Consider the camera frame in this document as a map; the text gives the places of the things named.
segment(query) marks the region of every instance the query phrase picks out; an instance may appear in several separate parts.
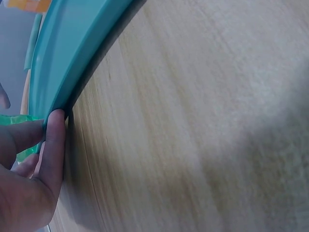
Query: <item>teal plastic tray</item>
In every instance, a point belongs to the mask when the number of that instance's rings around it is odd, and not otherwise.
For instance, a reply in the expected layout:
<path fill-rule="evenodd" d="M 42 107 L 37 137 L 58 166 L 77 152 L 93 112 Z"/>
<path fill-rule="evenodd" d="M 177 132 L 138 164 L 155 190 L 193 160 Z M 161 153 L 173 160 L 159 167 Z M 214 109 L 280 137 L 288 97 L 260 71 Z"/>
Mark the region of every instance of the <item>teal plastic tray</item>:
<path fill-rule="evenodd" d="M 29 114 L 63 109 L 83 71 L 132 0 L 53 0 L 31 66 Z"/>

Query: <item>gray background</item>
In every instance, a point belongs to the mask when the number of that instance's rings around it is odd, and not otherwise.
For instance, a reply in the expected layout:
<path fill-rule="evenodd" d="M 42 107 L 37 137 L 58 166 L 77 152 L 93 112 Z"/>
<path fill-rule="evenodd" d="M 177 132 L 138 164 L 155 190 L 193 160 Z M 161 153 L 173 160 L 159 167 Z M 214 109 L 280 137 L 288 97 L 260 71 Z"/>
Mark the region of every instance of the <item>gray background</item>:
<path fill-rule="evenodd" d="M 34 13 L 6 8 L 0 3 L 0 82 L 11 101 L 11 108 L 0 108 L 2 115 L 17 115 L 27 72 L 25 57 Z"/>

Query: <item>orange object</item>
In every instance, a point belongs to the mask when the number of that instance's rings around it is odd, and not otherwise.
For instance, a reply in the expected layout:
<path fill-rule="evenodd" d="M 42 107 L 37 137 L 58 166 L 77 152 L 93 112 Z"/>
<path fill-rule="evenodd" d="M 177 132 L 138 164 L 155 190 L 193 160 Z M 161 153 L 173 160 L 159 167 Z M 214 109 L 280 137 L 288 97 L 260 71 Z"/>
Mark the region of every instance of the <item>orange object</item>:
<path fill-rule="evenodd" d="M 51 0 L 8 0 L 7 7 L 17 7 L 23 11 L 47 12 Z"/>

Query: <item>hand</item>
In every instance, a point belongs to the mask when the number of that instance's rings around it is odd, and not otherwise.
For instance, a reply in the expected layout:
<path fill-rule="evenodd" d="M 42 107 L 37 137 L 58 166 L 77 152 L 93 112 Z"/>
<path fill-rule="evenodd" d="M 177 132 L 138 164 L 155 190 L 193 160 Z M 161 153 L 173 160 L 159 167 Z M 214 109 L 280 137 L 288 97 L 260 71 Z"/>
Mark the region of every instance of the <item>hand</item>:
<path fill-rule="evenodd" d="M 40 142 L 42 136 L 42 121 L 0 126 L 0 231 L 32 232 L 54 215 L 63 177 L 63 111 L 49 116 L 41 166 L 39 155 L 33 154 L 10 171 L 16 154 Z"/>

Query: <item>wooden table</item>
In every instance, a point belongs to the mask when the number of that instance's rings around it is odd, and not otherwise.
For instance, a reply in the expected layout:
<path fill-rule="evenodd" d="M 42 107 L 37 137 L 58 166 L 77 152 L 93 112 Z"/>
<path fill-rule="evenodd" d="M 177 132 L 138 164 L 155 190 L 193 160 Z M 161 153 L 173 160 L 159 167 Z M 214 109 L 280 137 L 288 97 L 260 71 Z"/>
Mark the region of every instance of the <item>wooden table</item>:
<path fill-rule="evenodd" d="M 132 7 L 73 108 L 52 231 L 308 231 L 308 12 Z"/>

